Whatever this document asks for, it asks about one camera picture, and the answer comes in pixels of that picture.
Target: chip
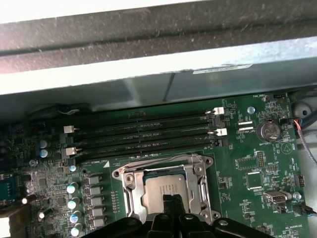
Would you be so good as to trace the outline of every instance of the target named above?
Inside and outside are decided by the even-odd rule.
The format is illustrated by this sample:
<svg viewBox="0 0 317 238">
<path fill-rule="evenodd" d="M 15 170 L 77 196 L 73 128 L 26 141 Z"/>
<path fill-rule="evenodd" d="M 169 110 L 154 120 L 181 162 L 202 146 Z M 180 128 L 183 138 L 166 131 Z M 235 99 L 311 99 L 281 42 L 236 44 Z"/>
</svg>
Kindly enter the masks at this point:
<svg viewBox="0 0 317 238">
<path fill-rule="evenodd" d="M 101 187 L 91 187 L 89 193 L 90 195 L 99 195 L 101 194 Z"/>
<path fill-rule="evenodd" d="M 248 190 L 252 190 L 252 189 L 257 189 L 257 188 L 262 188 L 263 187 L 262 175 L 261 175 L 260 172 L 248 173 L 246 175 L 246 177 L 247 177 Z"/>
<path fill-rule="evenodd" d="M 94 208 L 92 210 L 92 215 L 94 217 L 100 217 L 104 215 L 104 209 L 103 208 Z"/>
<path fill-rule="evenodd" d="M 94 227 L 103 227 L 105 226 L 105 220 L 104 219 L 95 219 L 94 220 Z"/>
<path fill-rule="evenodd" d="M 266 233 L 264 226 L 258 226 L 258 227 L 257 227 L 257 230 L 260 231 L 260 232 Z"/>
<path fill-rule="evenodd" d="M 45 178 L 40 179 L 40 180 L 39 180 L 39 185 L 40 185 L 40 186 L 45 186 L 45 185 L 47 185 L 46 179 L 45 179 Z"/>
<path fill-rule="evenodd" d="M 46 230 L 46 231 L 52 231 L 52 230 L 54 230 L 53 224 L 46 224 L 45 230 Z"/>
<path fill-rule="evenodd" d="M 100 182 L 99 176 L 93 176 L 88 178 L 88 183 L 89 184 L 97 184 Z"/>
<path fill-rule="evenodd" d="M 251 218 L 251 214 L 248 213 L 248 212 L 245 213 L 243 216 L 244 216 L 245 219 L 250 219 Z"/>
<path fill-rule="evenodd" d="M 219 183 L 219 188 L 220 188 L 220 189 L 227 188 L 227 184 L 226 184 L 225 182 L 220 182 L 220 183 Z"/>
<path fill-rule="evenodd" d="M 103 200 L 101 197 L 94 197 L 91 199 L 90 204 L 93 206 L 101 206 L 103 204 Z"/>
<path fill-rule="evenodd" d="M 65 200 L 64 197 L 59 197 L 59 198 L 57 199 L 57 203 L 58 203 L 60 206 L 66 205 L 66 200 Z"/>
<path fill-rule="evenodd" d="M 164 210 L 163 194 L 181 195 L 185 211 L 189 212 L 186 180 L 183 175 L 166 175 L 146 180 L 145 195 L 142 200 L 148 214 L 159 213 Z"/>
</svg>

